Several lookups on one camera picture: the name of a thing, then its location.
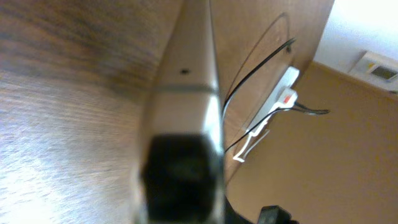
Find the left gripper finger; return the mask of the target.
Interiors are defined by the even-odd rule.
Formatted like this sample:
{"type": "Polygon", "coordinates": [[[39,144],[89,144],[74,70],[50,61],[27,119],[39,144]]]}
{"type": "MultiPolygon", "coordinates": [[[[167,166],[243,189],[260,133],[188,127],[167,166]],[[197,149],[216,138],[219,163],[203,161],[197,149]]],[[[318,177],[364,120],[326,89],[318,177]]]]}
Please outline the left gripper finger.
{"type": "Polygon", "coordinates": [[[221,156],[210,138],[165,134],[152,138],[141,172],[149,223],[219,223],[221,156]]]}

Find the black smartphone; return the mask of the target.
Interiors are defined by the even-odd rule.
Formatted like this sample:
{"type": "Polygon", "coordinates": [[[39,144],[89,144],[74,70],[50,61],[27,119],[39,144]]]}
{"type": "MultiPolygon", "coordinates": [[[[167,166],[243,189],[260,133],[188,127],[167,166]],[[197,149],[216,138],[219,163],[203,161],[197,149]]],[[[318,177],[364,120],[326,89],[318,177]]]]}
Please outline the black smartphone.
{"type": "Polygon", "coordinates": [[[211,139],[221,156],[224,221],[223,130],[209,1],[184,1],[144,107],[133,177],[134,223],[149,223],[141,172],[152,138],[197,134],[211,139]]]}

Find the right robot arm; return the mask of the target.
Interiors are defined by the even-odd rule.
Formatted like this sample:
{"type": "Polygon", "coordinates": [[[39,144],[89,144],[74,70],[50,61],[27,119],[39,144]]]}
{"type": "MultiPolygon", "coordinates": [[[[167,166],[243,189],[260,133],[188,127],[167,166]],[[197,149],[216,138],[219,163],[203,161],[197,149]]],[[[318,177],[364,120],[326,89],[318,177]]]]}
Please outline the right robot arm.
{"type": "MultiPolygon", "coordinates": [[[[234,210],[227,198],[224,206],[225,224],[253,224],[234,210]]],[[[291,214],[278,205],[262,207],[257,224],[299,224],[291,214]]]]}

